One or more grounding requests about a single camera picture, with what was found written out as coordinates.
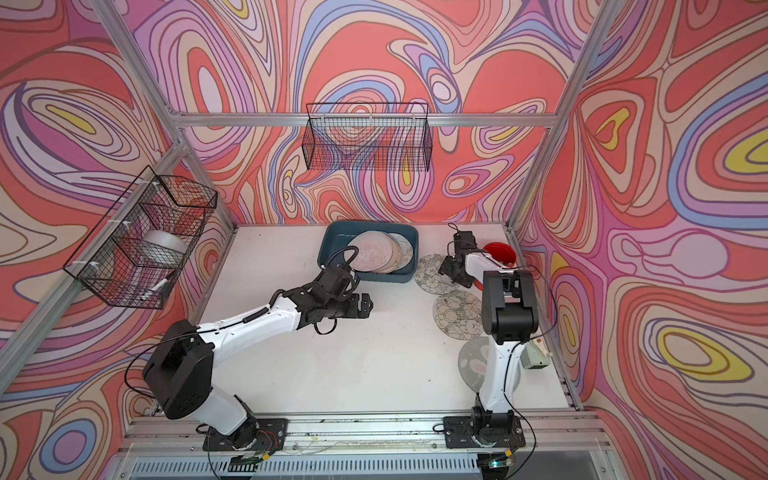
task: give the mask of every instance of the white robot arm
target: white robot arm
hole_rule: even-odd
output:
[[[334,258],[354,254],[342,263]],[[324,318],[368,318],[373,303],[367,293],[353,293],[359,277],[349,267],[357,247],[334,253],[310,283],[277,290],[269,303],[213,323],[170,326],[144,367],[142,376],[166,417],[192,417],[213,427],[233,449],[249,448],[259,432],[253,413],[236,396],[211,382],[215,366],[272,336],[316,324]]]
[[[477,438],[501,438],[498,432],[509,433],[515,420],[511,398],[524,344],[538,329],[533,276],[494,260],[477,247],[470,231],[456,228],[453,239],[455,254],[445,257],[439,272],[467,288],[475,279],[482,281],[482,325],[490,346],[485,379],[469,424]]]

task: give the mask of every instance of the patterned plate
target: patterned plate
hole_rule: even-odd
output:
[[[470,340],[483,334],[482,302],[470,292],[456,291],[435,300],[433,314],[442,332],[457,340]]]
[[[400,245],[400,250],[402,251],[402,259],[400,260],[400,264],[395,269],[400,270],[405,265],[411,263],[411,259],[413,258],[413,245],[411,245],[407,238],[405,238],[403,235],[400,235],[399,233],[388,233],[387,235],[394,238],[395,242]]]
[[[386,236],[389,238],[389,241],[392,242],[392,258],[389,259],[389,262],[386,263],[385,266],[374,270],[374,273],[391,273],[394,272],[399,268],[400,261],[402,260],[402,250],[400,250],[400,244],[395,242],[395,240],[389,236],[387,233]]]
[[[376,230],[362,232],[349,242],[349,245],[359,248],[357,257],[349,265],[358,272],[372,272],[382,268],[392,259],[394,244],[395,242],[386,233]],[[344,254],[346,258],[352,256],[352,252]]]
[[[447,276],[437,273],[444,258],[445,255],[433,253],[419,259],[419,265],[416,267],[413,278],[422,290],[435,295],[445,295],[460,288],[457,283],[451,282]]]
[[[485,370],[488,368],[488,352],[491,346],[487,336],[478,336],[464,344],[458,352],[458,372],[464,383],[475,393],[480,393]]]

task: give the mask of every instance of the swirl pattern wall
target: swirl pattern wall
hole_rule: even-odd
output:
[[[0,2],[0,45],[2,348],[169,140],[87,0]],[[122,384],[131,354],[192,310],[226,236],[214,217],[162,312],[75,300],[0,398],[1,479],[100,475],[149,405]]]
[[[429,172],[307,170],[301,128],[190,127],[235,223],[503,221],[543,128],[457,129]]]
[[[553,111],[595,9],[578,0],[170,0],[132,2],[124,18],[178,111],[301,112],[320,99],[373,97],[487,113],[522,101]]]
[[[632,478],[768,477],[767,39],[765,2],[628,2],[516,220]]]
[[[132,3],[124,19],[177,111],[426,101],[439,113],[541,113],[558,103],[595,9],[578,0],[171,0]],[[236,223],[505,220],[542,135],[442,127],[433,171],[348,174],[306,172],[299,128],[187,132]]]

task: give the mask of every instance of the black wire basket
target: black wire basket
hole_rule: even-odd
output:
[[[215,190],[186,177],[154,175],[96,252],[72,262],[99,225],[64,270],[109,306],[163,309],[217,198]]]
[[[426,103],[312,103],[306,110],[307,170],[429,171]]]

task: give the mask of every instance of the red cup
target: red cup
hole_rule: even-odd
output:
[[[483,250],[491,254],[497,262],[501,262],[506,266],[515,266],[515,262],[518,261],[518,254],[506,243],[493,242],[489,243]],[[482,283],[479,280],[475,280],[475,286],[479,290],[482,290]]]

